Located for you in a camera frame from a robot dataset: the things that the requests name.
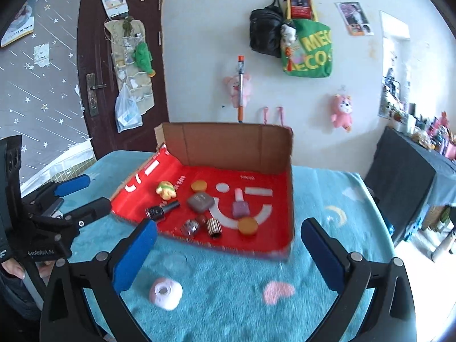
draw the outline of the photo poster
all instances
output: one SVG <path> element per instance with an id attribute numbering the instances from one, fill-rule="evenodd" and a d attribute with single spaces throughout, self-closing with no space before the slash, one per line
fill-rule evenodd
<path id="1" fill-rule="evenodd" d="M 360 3 L 336 3 L 352 36 L 372 36 L 373 31 Z"/>
<path id="2" fill-rule="evenodd" d="M 108 18 L 128 13 L 127 0 L 101 0 Z"/>
<path id="3" fill-rule="evenodd" d="M 14 16 L 7 31 L 1 39 L 1 47 L 9 45 L 11 42 L 19 40 L 33 32 L 35 0 L 28 0 Z"/>

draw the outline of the pink heart pattern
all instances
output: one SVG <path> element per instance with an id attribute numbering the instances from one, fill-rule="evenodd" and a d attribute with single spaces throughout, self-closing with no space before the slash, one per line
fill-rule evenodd
<path id="1" fill-rule="evenodd" d="M 295 287 L 291 284 L 270 281 L 263 291 L 263 300 L 266 305 L 275 305 L 281 297 L 291 297 L 295 294 Z"/>

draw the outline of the wallpaper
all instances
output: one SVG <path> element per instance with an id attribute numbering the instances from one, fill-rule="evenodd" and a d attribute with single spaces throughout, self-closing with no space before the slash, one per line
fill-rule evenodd
<path id="1" fill-rule="evenodd" d="M 88 138 L 76 67 L 79 0 L 28 5 L 33 34 L 0 49 L 0 137 L 22 134 L 21 183 Z M 49 63 L 40 67 L 36 47 L 47 45 Z"/>

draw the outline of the dark brown door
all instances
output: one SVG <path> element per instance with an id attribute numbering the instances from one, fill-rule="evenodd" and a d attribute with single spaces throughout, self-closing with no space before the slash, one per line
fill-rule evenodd
<path id="1" fill-rule="evenodd" d="M 169 120 L 161 47 L 160 0 L 127 0 L 127 4 L 129 14 L 140 20 L 145 27 L 146 41 L 153 58 L 152 66 L 156 71 L 152 77 L 155 106 L 142 116 L 143 126 L 117 132 L 114 106 L 119 88 L 111 58 L 111 42 L 106 39 L 103 29 L 107 15 L 101 0 L 81 0 L 77 46 L 79 88 L 88 133 L 97 158 L 114 150 L 155 151 L 154 127 Z M 95 74 L 97 84 L 107 85 L 96 90 L 99 115 L 94 117 L 89 112 L 86 85 L 88 73 Z"/>

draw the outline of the bed sheet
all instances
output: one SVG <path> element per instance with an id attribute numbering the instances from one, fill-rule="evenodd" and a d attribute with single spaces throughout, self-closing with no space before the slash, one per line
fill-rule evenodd
<path id="1" fill-rule="evenodd" d="M 88 188 L 65 198 L 70 211 L 117 187 L 150 153 L 117 151 L 91 166 Z M 337 294 L 330 291 L 300 237 L 300 226 L 315 217 L 348 252 L 368 260 L 389 262 L 394 247 L 387 228 L 358 174 L 293 167 L 296 237 L 286 262 L 274 262 L 216 252 L 159 237 L 132 287 L 121 294 L 139 325 L 152 341 L 305 341 L 325 316 Z M 87 261 L 111 251 L 133 227 L 112 214 L 81 229 L 70 262 Z M 173 311 L 152 305 L 148 293 L 155 279 L 181 283 L 183 297 Z M 295 294 L 266 305 L 263 292 L 270 281 L 287 282 Z M 91 291 L 87 299 L 95 320 L 108 330 Z M 366 291 L 342 341 L 352 339 L 369 306 Z"/>

